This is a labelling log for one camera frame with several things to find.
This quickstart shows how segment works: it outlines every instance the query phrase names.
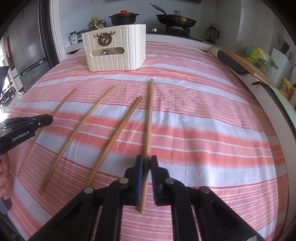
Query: floor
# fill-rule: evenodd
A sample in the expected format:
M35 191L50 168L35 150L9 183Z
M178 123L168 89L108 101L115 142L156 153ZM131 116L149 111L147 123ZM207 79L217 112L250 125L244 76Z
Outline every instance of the floor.
M22 97L18 93L16 93L11 102L4 109L0 109L0 122L7 119L13 108L21 99Z

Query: wooden cutting board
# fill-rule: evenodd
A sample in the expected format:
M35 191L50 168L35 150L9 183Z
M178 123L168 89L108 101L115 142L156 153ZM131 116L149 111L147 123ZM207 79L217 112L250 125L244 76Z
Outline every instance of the wooden cutting board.
M241 66L243 66L251 75L262 81L263 83L266 83L267 85L272 86L273 88L278 90L278 87L263 73L261 72L255 65L250 63L249 61L245 60L241 56L238 56L234 53L231 53L226 50L222 50L226 54L228 54L230 57L232 57L236 62L238 62Z

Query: pot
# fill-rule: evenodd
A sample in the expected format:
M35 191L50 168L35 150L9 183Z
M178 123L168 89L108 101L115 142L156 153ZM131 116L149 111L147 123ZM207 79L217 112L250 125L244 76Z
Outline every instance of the pot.
M116 13L111 18L111 23L114 26L118 25L127 25L127 24L134 24L136 22L138 14L134 12L128 12L127 10L121 10L119 13Z
M196 23L196 21L191 18L179 15L180 11L175 10L174 14L167 14L160 6L156 5L155 3L150 4L158 11L164 13L156 15L157 20L164 25L177 26L181 28L192 28Z

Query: red pot lid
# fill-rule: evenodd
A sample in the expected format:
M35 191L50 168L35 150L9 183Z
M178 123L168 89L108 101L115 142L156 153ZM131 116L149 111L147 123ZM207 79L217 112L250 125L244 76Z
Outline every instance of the red pot lid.
M117 15L117 14L135 14L134 12L128 12L127 10L121 10L119 13L116 13L114 15Z

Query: striped tablecloth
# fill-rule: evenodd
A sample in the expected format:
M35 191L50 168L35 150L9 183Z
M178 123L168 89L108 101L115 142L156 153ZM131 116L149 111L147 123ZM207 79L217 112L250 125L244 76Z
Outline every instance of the striped tablecloth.
M147 43L143 66L129 72L89 72L84 50L55 66L11 113L54 116L15 178L11 221L25 239L79 193L109 139L135 99L143 100L107 155L92 185L108 186L144 153L145 114L154 79L151 154L187 186L209 186L266 240L283 226L288 179L283 153L263 109L235 75L201 50ZM46 190L41 183L63 143L94 103L115 90L88 119L59 161ZM31 140L9 151L17 173ZM172 240L170 207L153 203L151 178L145 214L124 207L121 240Z

